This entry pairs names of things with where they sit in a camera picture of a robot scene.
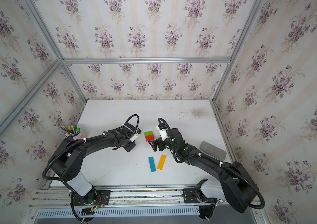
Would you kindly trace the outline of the red rectangular block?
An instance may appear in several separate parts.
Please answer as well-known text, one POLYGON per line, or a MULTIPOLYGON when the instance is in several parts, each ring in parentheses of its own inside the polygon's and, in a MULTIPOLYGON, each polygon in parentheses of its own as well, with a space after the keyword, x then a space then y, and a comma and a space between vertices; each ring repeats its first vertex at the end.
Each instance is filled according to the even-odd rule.
POLYGON ((146 140, 147 142, 149 142, 149 141, 154 141, 154 140, 155 140, 155 137, 154 137, 153 134, 152 134, 152 135, 147 135, 147 136, 145 136, 145 140, 146 140))

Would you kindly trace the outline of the green rectangular block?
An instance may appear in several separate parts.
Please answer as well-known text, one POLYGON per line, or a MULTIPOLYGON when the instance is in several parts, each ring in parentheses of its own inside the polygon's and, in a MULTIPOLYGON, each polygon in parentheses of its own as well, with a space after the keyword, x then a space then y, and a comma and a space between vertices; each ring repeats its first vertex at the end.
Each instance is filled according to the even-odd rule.
POLYGON ((151 135, 153 135, 153 131, 144 132, 144 135, 145 135, 145 136, 151 136, 151 135))

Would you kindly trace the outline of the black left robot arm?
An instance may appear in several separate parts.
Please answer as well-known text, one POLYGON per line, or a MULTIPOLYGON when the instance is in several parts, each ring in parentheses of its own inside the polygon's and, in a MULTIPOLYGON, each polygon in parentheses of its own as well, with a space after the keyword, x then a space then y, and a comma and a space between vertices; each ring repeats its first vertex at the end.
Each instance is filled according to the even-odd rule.
POLYGON ((41 176, 44 180, 63 183, 72 191, 72 196, 82 200, 83 204, 91 205, 97 198, 97 193, 81 171, 84 159, 107 148, 124 148, 130 152, 141 133, 137 127, 123 125, 90 138, 66 138, 49 159, 41 176))

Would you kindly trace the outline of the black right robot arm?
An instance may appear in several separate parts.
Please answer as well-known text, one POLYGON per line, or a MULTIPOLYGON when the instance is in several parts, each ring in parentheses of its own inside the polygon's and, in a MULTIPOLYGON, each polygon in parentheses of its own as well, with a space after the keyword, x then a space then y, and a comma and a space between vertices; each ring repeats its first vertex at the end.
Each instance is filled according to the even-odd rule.
POLYGON ((195 195, 199 201, 225 200, 239 213, 244 213, 247 208, 261 210, 265 207, 265 199, 259 187, 241 163, 228 163, 205 154, 186 143, 176 128, 171 134, 164 133, 148 143, 154 151, 170 150, 177 163, 200 168, 218 181, 218 185, 213 185, 207 178, 203 178, 195 186, 195 195))

